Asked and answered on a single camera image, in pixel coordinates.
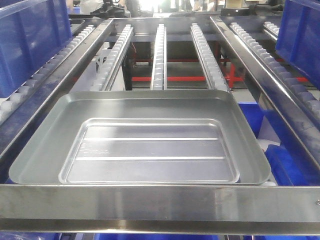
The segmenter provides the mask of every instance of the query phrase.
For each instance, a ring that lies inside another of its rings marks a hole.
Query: stainless steel frame
[[[108,39],[115,40],[117,33],[131,24],[136,30],[133,41],[154,41],[157,26],[165,24],[168,41],[191,41],[190,26],[198,23],[207,40],[220,40],[236,66],[247,69],[249,89],[269,111],[267,116],[274,126],[278,123],[283,127],[281,137],[292,146],[289,150],[310,165],[313,177],[320,178],[316,155],[311,151],[315,149],[312,143],[319,141],[319,136],[312,131],[315,125],[291,93],[226,25],[245,23],[248,18],[234,21],[231,17],[222,21],[201,16],[103,21],[36,94],[0,126],[1,173],[6,176],[8,166],[41,118],[57,98],[70,89],[72,77],[83,71],[111,32],[113,36]],[[254,21],[250,23],[255,24],[246,26],[246,30],[253,30],[251,35],[256,39],[270,39],[263,33],[262,26],[274,18],[252,17]],[[0,230],[320,235],[320,187],[2,184]]]

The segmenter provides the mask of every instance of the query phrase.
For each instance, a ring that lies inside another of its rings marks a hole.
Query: machine part
[[[71,89],[74,84],[73,77],[82,73],[106,37],[112,32],[114,27],[112,22],[112,20],[102,21],[83,42],[66,56],[60,66],[44,80],[36,93],[24,101],[0,125],[2,136],[0,138],[0,180],[2,182],[8,177],[9,166],[30,135],[33,134],[34,129],[37,128],[39,124],[37,121],[46,114],[48,106],[52,106],[61,95]]]
[[[266,21],[263,24],[263,28],[263,31],[269,35],[273,41],[277,42],[280,28],[270,21]]]
[[[253,97],[265,109],[265,115],[281,142],[304,172],[307,181],[311,185],[320,184],[319,120],[289,89],[286,81],[270,70],[268,63],[276,61],[272,57],[265,57],[264,61],[261,61],[250,51],[248,45],[255,46],[257,53],[260,52],[260,46],[258,43],[254,44],[256,41],[250,39],[248,33],[241,27],[234,26],[235,30],[239,29],[238,34],[243,35],[246,41],[244,42],[221,19],[211,20],[214,29],[222,36],[220,44],[227,50],[229,58],[237,67],[248,70],[244,80]]]
[[[230,92],[228,84],[198,24],[191,26],[193,44],[205,75],[208,89]]]
[[[53,56],[45,65],[31,76],[21,87],[17,89],[6,101],[0,105],[0,125],[38,88],[62,61],[94,30],[93,25],[88,25],[78,36]]]
[[[100,59],[98,74],[90,87],[90,91],[110,91],[112,89],[133,34],[134,31],[130,24],[123,28],[106,60],[103,62],[103,59]]]
[[[167,30],[159,24],[154,41],[154,56],[151,74],[151,90],[167,89]]]
[[[122,149],[121,141],[127,147]],[[141,169],[154,167],[130,173],[127,166],[133,163]],[[79,164],[88,165],[80,169]],[[207,167],[207,175],[211,179],[205,180],[199,171],[206,171],[204,165],[208,164],[211,166]],[[90,168],[90,174],[81,173]],[[179,169],[194,172],[186,177]],[[168,176],[153,179],[163,171]],[[100,91],[76,92],[61,98],[12,164],[9,176],[18,184],[89,184],[91,178],[91,183],[103,183],[104,179],[131,185],[135,181],[260,185],[269,179],[270,172],[238,104],[225,91]],[[170,174],[172,180],[166,179]]]

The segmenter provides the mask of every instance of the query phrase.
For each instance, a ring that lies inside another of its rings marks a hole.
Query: roller conveyor
[[[167,89],[167,30],[163,24],[156,31],[150,89]]]
[[[263,24],[263,28],[263,31],[277,42],[280,28],[270,21],[266,21]]]
[[[179,21],[182,24],[177,28],[176,23]],[[265,19],[257,17],[255,21],[259,22],[257,25],[261,27]],[[319,175],[317,168],[319,121],[315,114],[317,100],[311,99],[310,95],[303,91],[303,87],[296,84],[290,73],[274,63],[267,51],[259,46],[255,41],[256,38],[253,38],[258,36],[260,39],[268,40],[270,38],[267,35],[255,36],[249,31],[244,32],[241,24],[239,26],[232,24],[232,27],[239,29],[239,32],[232,32],[228,27],[231,22],[238,23],[231,18],[223,21],[218,17],[211,19],[200,17],[199,19],[156,18],[145,19],[143,22],[139,19],[113,19],[96,24],[96,28],[88,34],[86,41],[75,47],[52,74],[49,73],[43,85],[39,86],[37,96],[23,102],[21,107],[17,108],[17,111],[0,126],[0,133],[5,136],[0,141],[2,166],[5,165],[4,162],[12,161],[11,155],[18,154],[21,147],[14,153],[12,150],[23,142],[22,139],[27,138],[26,130],[36,128],[35,122],[39,121],[43,113],[57,101],[57,96],[68,92],[69,85],[72,85],[72,77],[76,72],[82,71],[80,69],[92,59],[110,34],[109,39],[117,39],[121,42],[114,41],[116,43],[112,51],[116,49],[119,51],[110,57],[108,55],[106,61],[100,66],[98,72],[100,82],[93,84],[97,86],[95,90],[100,92],[112,90],[115,75],[130,40],[142,42],[148,39],[159,43],[157,41],[157,33],[159,33],[163,36],[163,42],[160,41],[160,47],[155,47],[156,54],[160,50],[160,58],[155,55],[154,63],[157,64],[156,61],[161,60],[163,56],[163,66],[160,62],[161,72],[163,72],[163,78],[159,83],[161,90],[166,89],[166,42],[187,39],[193,41],[195,45],[208,87],[216,89],[215,91],[223,90],[224,94],[229,94],[226,82],[217,68],[217,62],[212,52],[208,51],[207,40],[219,40],[228,51],[228,56],[238,64],[237,66],[242,65],[248,70],[248,86],[251,87],[257,101],[265,108],[266,116],[282,123],[283,131],[287,130],[286,133],[290,133],[286,138],[296,143],[295,148],[300,151],[303,164],[312,166],[311,176],[314,177],[313,185],[316,185],[319,180],[316,178]],[[125,36],[122,36],[124,29],[128,31]],[[107,64],[110,63],[116,67],[114,70],[108,68],[110,71],[107,71]],[[175,97],[174,93],[166,92],[168,99]],[[162,91],[155,91],[152,94],[158,98],[163,97]],[[17,123],[15,120],[23,115],[25,116]],[[0,185],[0,191],[1,230],[320,234],[320,209],[317,205],[320,188],[318,186],[101,184],[61,187],[61,185],[4,184]],[[281,209],[281,211],[270,211],[270,209]]]
[[[121,63],[128,50],[130,40],[133,36],[133,27],[126,25],[105,62],[100,63],[97,79],[93,81],[90,91],[109,91],[115,81]]]

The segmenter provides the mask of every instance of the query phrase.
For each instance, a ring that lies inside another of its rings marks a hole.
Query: blue plastic bin
[[[320,89],[320,1],[286,0],[275,49]]]
[[[99,233],[94,240],[219,240],[216,235]]]
[[[14,92],[72,37],[66,0],[5,6],[0,26],[0,98]]]
[[[15,4],[17,2],[21,2],[23,0],[0,0],[0,8],[3,8],[10,4]]]

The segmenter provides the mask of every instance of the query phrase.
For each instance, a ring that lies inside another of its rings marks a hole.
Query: metal tray
[[[270,166],[231,94],[76,92],[10,168],[19,184],[250,184]]]

